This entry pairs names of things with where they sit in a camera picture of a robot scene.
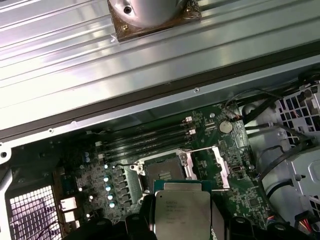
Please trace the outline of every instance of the cpu socket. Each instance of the cpu socket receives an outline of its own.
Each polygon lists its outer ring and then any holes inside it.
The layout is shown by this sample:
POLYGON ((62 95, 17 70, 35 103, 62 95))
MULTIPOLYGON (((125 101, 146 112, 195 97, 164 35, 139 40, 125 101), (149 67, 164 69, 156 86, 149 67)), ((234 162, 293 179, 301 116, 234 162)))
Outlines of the cpu socket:
POLYGON ((130 166, 139 176, 143 193, 154 193, 155 180, 197 180, 188 149, 175 149, 137 160, 130 166))

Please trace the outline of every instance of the black cable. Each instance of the black cable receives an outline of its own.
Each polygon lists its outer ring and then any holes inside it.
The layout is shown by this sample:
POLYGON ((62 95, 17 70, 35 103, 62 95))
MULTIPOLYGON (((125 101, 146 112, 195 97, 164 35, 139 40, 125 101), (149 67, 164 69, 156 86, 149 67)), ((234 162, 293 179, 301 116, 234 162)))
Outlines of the black cable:
POLYGON ((272 106, 278 98, 270 97, 261 103, 256 109, 252 110, 248 115, 243 118, 243 124, 247 125, 251 121, 255 120, 260 114, 262 114, 267 108, 272 106))
POLYGON ((282 182, 278 183, 273 188, 271 188, 271 190, 267 193, 266 197, 269 199, 272 196, 272 194, 274 194, 275 191, 277 191, 278 189, 280 189, 284 186, 292 186, 293 187, 292 180, 288 179, 286 181, 282 181, 282 182))
POLYGON ((279 164, 284 162, 285 160, 289 159, 290 157, 298 154, 302 150, 304 150, 307 146, 307 143, 305 141, 301 142, 297 146, 291 148, 290 150, 283 153, 281 156, 279 156, 276 160, 272 161, 261 173, 260 177, 258 178, 258 186, 261 189, 261 196, 263 197, 264 201, 268 203, 270 210, 275 213, 275 215, 282 221, 285 222, 284 218, 275 210, 272 203, 270 202, 266 190, 263 184, 263 179, 279 164))
POLYGON ((301 132, 298 132, 298 131, 290 128, 290 127, 284 126, 284 125, 282 125, 280 123, 277 123, 277 122, 271 123, 271 124, 270 123, 264 123, 264 124, 260 124, 260 125, 256 125, 256 126, 246 126, 245 130, 265 129, 265 128, 272 127, 272 125, 277 127, 277 128, 281 128, 281 129, 287 131, 288 133, 291 133, 294 136, 297 136, 300 139, 300 141, 305 141, 305 140, 309 139, 308 136, 302 134, 301 132))
POLYGON ((281 128, 281 129, 287 131, 288 133, 291 133, 294 136, 297 136, 301 142, 310 139, 308 136, 302 134, 301 132, 298 132, 298 131, 290 128, 290 127, 284 126, 284 125, 282 125, 280 123, 274 123, 273 125, 278 127, 278 128, 281 128))
POLYGON ((53 221, 48 226, 46 226, 38 235, 38 237, 35 240, 39 240, 41 236, 45 233, 46 230, 48 230, 53 224, 59 224, 59 221, 53 221))
POLYGON ((268 148, 264 149, 264 150, 260 153, 259 157, 257 158, 257 160, 256 160, 256 162, 255 162, 255 169, 256 169, 258 172, 260 172, 260 171, 258 170, 258 168, 259 168, 259 161, 260 161, 260 159, 262 158, 262 156, 263 156, 266 152, 268 152, 268 151, 270 151, 270 150, 275 150, 275 149, 280 149, 280 151, 281 151, 283 154, 285 153, 285 151, 284 151, 284 149, 283 149, 283 147, 282 147, 281 145, 275 145, 275 146, 271 146, 271 147, 268 147, 268 148))
POLYGON ((257 129, 265 129, 269 127, 270 127, 269 123, 264 123, 257 126, 246 126, 245 130, 257 130, 257 129))
POLYGON ((259 92, 262 92, 264 94, 273 96, 276 99, 282 99, 281 95, 277 95, 277 94, 275 94, 275 93, 273 93, 271 91, 266 91, 266 90, 263 90, 263 89, 260 89, 260 88, 250 88, 250 89, 247 89, 245 91, 242 91, 242 92, 234 95, 232 98, 230 98, 228 101, 226 101, 226 103, 224 104, 224 109, 226 109, 229 113, 234 115, 237 119, 240 118, 240 116, 238 114, 236 114, 234 111, 232 111, 232 110, 230 110, 228 108, 228 105, 229 105, 230 102, 234 101, 237 97, 240 97, 241 95, 246 94, 246 93, 250 93, 252 91, 259 91, 259 92))

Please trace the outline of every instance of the ribbed metal surface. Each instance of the ribbed metal surface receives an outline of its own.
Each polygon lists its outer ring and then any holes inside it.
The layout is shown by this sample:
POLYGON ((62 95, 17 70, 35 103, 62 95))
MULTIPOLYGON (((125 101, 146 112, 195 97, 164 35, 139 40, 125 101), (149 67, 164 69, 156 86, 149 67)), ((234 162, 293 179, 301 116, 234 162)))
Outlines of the ribbed metal surface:
POLYGON ((199 0, 202 20, 118 43, 106 0, 0 3, 0 130, 320 39, 318 0, 199 0))

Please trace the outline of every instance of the integrated circuit chip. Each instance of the integrated circuit chip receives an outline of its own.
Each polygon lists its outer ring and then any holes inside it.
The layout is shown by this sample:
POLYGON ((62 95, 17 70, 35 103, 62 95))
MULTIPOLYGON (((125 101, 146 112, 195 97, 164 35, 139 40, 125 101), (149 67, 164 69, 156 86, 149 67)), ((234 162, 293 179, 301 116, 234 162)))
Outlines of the integrated circuit chip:
POLYGON ((256 198, 249 199, 249 204, 251 207, 256 207, 259 205, 259 201, 256 198))
POLYGON ((145 176, 150 191, 154 191, 155 180, 185 180, 185 174, 181 166, 180 159, 174 157, 161 162, 145 165, 145 176))

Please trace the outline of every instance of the solid capacitor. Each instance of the solid capacitor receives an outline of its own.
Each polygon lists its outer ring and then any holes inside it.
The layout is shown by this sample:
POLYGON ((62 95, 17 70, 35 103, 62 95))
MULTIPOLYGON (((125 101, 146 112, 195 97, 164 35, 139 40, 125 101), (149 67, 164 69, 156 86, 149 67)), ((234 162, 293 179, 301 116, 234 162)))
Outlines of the solid capacitor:
POLYGON ((112 200, 115 198, 115 195, 113 193, 110 193, 107 198, 108 200, 112 200))
POLYGON ((115 206, 116 206, 116 202, 115 201, 112 201, 112 202, 110 202, 109 203, 109 207, 111 208, 111 209, 113 209, 115 206))

